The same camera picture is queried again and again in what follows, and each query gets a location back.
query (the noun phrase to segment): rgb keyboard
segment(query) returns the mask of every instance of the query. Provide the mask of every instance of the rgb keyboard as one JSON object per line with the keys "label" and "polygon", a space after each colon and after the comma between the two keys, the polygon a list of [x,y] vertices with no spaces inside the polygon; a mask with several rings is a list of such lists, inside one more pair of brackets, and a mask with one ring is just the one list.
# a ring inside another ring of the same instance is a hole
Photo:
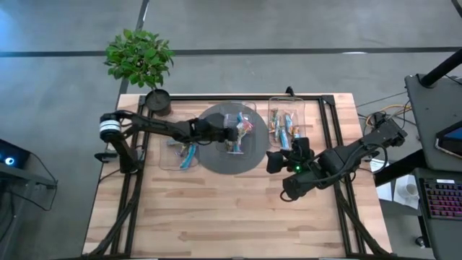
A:
{"label": "rgb keyboard", "polygon": [[431,218],[462,220],[462,183],[425,181],[424,188]]}

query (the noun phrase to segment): gray floor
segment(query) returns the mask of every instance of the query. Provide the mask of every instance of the gray floor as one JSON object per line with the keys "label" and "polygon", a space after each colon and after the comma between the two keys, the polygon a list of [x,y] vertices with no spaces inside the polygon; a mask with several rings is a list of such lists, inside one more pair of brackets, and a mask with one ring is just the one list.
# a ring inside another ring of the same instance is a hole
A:
{"label": "gray floor", "polygon": [[[141,0],[3,0],[2,51],[102,51],[134,29]],[[449,0],[151,0],[144,28],[175,49],[462,46],[462,19]],[[450,53],[311,54],[176,57],[171,93],[353,92],[357,104],[404,91],[404,77],[425,73]],[[120,82],[103,57],[0,58],[0,138],[37,153],[59,179],[50,212],[28,207],[14,259],[78,256],[90,217],[104,144],[98,118],[111,111]],[[462,69],[454,74],[462,75]],[[129,87],[130,93],[146,89]],[[363,106],[372,113],[405,95]],[[392,160],[419,149],[407,124]],[[413,243],[417,218],[385,211],[393,251],[431,258]]]}

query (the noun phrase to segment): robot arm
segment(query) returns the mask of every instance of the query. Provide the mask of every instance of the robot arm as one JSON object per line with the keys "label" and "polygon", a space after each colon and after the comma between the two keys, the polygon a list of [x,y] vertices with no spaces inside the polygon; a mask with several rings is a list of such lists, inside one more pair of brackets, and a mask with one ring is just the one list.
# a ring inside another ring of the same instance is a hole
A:
{"label": "robot arm", "polygon": [[[131,120],[129,127],[122,131],[121,121]],[[111,143],[119,154],[121,173],[135,173],[141,165],[137,153],[131,149],[126,139],[138,131],[161,134],[183,143],[236,141],[237,129],[223,128],[209,123],[210,118],[193,118],[188,121],[169,122],[148,118],[127,110],[105,113],[100,118],[100,138]]]}
{"label": "robot arm", "polygon": [[340,181],[358,169],[361,159],[375,153],[377,148],[401,146],[406,136],[393,120],[387,120],[352,144],[326,149],[317,156],[310,150],[308,138],[300,138],[293,141],[292,151],[267,152],[266,171],[277,173],[287,167],[289,172],[295,172],[282,181],[284,192],[294,201],[311,189],[325,189]]}

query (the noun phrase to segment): clear plastic container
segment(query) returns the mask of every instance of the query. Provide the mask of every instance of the clear plastic container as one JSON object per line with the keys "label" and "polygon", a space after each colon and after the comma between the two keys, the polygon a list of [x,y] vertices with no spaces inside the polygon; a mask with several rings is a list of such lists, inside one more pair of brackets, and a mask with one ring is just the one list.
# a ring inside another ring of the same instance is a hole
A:
{"label": "clear plastic container", "polygon": [[[190,113],[173,113],[162,117],[169,122],[187,121],[195,118]],[[188,170],[199,164],[197,144],[183,144],[168,136],[160,136],[160,161],[159,167],[163,170]]]}
{"label": "clear plastic container", "polygon": [[220,106],[220,113],[225,117],[224,127],[240,129],[239,142],[216,143],[220,156],[226,158],[247,158],[256,148],[256,104],[248,101],[227,101]]}
{"label": "clear plastic container", "polygon": [[305,137],[305,101],[298,97],[272,97],[268,102],[269,143],[290,150],[292,139]]}

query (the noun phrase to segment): gray round plate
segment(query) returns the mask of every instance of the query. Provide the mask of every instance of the gray round plate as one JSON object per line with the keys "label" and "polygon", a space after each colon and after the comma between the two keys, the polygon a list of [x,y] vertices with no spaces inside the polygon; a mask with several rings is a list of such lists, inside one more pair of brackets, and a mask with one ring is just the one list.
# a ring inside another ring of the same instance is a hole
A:
{"label": "gray round plate", "polygon": [[[206,118],[212,114],[213,118],[221,122],[211,122],[211,124],[222,126],[223,116],[217,114],[225,111],[233,113],[238,106],[234,103],[221,103],[205,110],[199,118]],[[253,132],[249,136],[244,136],[241,150],[244,155],[233,155],[225,152],[225,145],[213,142],[209,145],[199,145],[197,158],[202,166],[215,173],[238,174],[254,169],[265,156],[269,148],[268,128],[260,115],[249,107],[243,108],[243,114],[252,115],[254,125]]]}

